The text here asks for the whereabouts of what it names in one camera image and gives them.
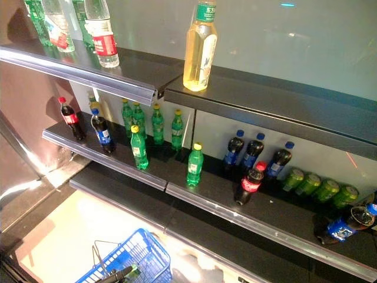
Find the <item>coca-cola bottle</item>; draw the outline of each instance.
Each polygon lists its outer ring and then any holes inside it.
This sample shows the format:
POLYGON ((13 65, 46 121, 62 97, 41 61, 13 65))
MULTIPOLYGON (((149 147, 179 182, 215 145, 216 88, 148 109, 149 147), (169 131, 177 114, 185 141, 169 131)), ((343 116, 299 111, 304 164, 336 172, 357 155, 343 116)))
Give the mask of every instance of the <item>coca-cola bottle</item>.
POLYGON ((83 140, 85 138, 85 133, 80 127, 80 122, 75 114, 75 110, 66 103, 65 97, 59 97, 59 102, 61 104, 61 114, 64 121, 71 128, 75 138, 77 140, 83 140))

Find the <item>blue shopping basket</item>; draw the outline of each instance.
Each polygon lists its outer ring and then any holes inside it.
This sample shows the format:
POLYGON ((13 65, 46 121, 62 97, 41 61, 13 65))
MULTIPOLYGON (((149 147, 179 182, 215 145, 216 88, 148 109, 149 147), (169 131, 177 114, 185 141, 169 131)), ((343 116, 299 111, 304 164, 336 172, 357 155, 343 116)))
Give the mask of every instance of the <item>blue shopping basket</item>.
POLYGON ((169 254, 151 233, 140 228, 103 259, 107 272, 99 263, 76 283, 94 283, 113 269, 119 271, 132 264, 141 272, 135 283, 169 283, 172 279, 169 254))

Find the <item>metal shelf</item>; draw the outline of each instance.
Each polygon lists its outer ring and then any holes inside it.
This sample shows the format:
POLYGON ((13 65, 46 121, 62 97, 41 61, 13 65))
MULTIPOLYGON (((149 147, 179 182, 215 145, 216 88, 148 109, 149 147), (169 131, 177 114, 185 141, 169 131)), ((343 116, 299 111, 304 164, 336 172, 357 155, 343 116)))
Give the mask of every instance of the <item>metal shelf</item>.
POLYGON ((125 48, 118 48, 118 67, 102 68, 97 55, 87 50, 82 41, 74 40, 74 45, 75 51, 71 53, 43 47, 38 40, 3 45, 0 46, 0 61, 95 87, 148 106, 154 93, 160 95, 183 69, 182 60, 125 48))
POLYGON ((377 101, 216 66, 206 90, 179 77, 164 99, 377 160, 377 101))

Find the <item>green soda bottle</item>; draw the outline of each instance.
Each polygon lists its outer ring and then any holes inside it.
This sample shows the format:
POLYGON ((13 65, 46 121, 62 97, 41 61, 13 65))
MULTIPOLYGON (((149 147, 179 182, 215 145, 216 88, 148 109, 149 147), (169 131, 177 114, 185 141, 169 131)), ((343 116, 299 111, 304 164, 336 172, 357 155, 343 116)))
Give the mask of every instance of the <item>green soda bottle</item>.
POLYGON ((145 132, 145 115, 142 109, 140 108, 139 102, 134 102, 134 112, 133 112, 133 119, 134 125, 139 126, 139 132, 144 139, 147 138, 147 133, 145 132))
POLYGON ((164 117, 160 111, 160 105, 153 105, 152 125, 154 144, 161 145, 164 143, 164 117))
POLYGON ((182 148, 182 133, 183 133, 183 121, 182 112, 177 109, 174 112, 176 115, 174 117, 173 123, 171 124, 171 146, 173 150, 180 150, 182 148))
POLYGON ((133 111, 130 105, 128 104, 128 99, 124 98, 122 99, 122 102, 123 102, 122 116, 123 116, 125 132, 127 133, 127 137, 132 137, 131 126, 134 123, 133 111))
POLYGON ((133 125, 131 127, 132 138, 131 147, 135 157, 136 167, 138 169, 146 169, 148 167, 147 152, 145 151, 145 139, 139 132, 139 127, 133 125))
POLYGON ((201 144, 194 143, 194 150, 188 157, 188 171, 187 171, 187 184, 196 186, 200 181, 201 167, 203 166, 203 153, 201 152, 201 144))

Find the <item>red bottle cap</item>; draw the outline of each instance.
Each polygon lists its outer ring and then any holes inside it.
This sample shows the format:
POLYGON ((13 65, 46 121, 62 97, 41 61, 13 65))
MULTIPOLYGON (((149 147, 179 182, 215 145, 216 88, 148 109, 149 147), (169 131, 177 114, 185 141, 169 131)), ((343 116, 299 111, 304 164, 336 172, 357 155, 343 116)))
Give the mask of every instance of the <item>red bottle cap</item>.
POLYGON ((259 171, 265 171, 266 170, 266 167, 267 167, 267 163, 264 162, 264 161, 259 161, 257 163, 257 165, 255 166, 255 168, 259 171))

